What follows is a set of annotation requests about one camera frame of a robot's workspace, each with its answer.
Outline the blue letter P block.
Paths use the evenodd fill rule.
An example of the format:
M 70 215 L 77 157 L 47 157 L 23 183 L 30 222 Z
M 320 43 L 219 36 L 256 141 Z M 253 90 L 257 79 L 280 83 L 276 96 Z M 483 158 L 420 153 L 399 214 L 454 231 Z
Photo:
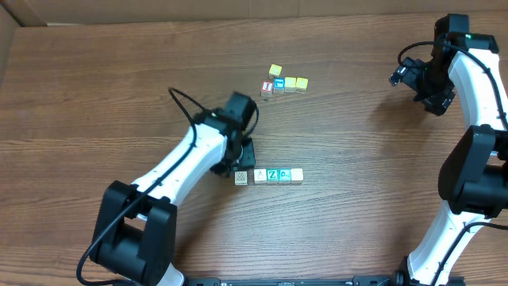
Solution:
M 279 169 L 279 183 L 290 184 L 291 183 L 291 170 L 289 168 Z

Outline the green letter Z block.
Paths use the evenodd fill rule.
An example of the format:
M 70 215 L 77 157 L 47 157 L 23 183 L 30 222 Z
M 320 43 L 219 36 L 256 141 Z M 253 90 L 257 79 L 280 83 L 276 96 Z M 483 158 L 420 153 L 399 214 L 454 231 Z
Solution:
M 279 170 L 277 168 L 268 168 L 266 173 L 268 184 L 277 184 L 279 182 Z

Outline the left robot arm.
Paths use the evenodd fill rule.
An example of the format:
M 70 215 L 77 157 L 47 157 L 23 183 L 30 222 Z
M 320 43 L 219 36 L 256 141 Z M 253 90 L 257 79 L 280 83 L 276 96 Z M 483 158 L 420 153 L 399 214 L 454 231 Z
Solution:
M 187 134 L 157 166 L 105 190 L 92 242 L 76 267 L 80 284 L 90 283 L 82 274 L 86 260 L 116 274 L 107 285 L 187 284 L 172 264 L 178 208 L 207 172 L 228 178 L 254 168 L 251 134 L 259 109 L 234 92 L 224 107 L 201 107 L 187 119 Z

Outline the white letter A block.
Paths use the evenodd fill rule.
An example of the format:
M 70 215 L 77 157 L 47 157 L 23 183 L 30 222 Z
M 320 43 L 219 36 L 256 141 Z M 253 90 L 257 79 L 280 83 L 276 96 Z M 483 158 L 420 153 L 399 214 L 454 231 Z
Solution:
M 255 169 L 253 172 L 253 179 L 255 184 L 267 183 L 267 170 L 265 168 Z

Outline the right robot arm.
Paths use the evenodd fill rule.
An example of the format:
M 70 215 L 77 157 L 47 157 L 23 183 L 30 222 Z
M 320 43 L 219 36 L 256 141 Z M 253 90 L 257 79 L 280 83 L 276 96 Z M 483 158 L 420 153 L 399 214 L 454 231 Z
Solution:
M 404 83 L 436 116 L 458 98 L 465 133 L 441 166 L 441 205 L 417 248 L 385 285 L 462 285 L 450 272 L 472 238 L 507 208 L 507 95 L 495 37 L 471 33 L 466 14 L 436 21 L 431 60 L 398 54 L 391 85 Z

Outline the white patterned block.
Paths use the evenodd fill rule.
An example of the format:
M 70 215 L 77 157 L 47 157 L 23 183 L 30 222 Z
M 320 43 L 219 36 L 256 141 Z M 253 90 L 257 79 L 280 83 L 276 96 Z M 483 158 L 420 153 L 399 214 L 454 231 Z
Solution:
M 235 172 L 234 182 L 237 186 L 247 186 L 248 185 L 248 172 L 247 171 Z

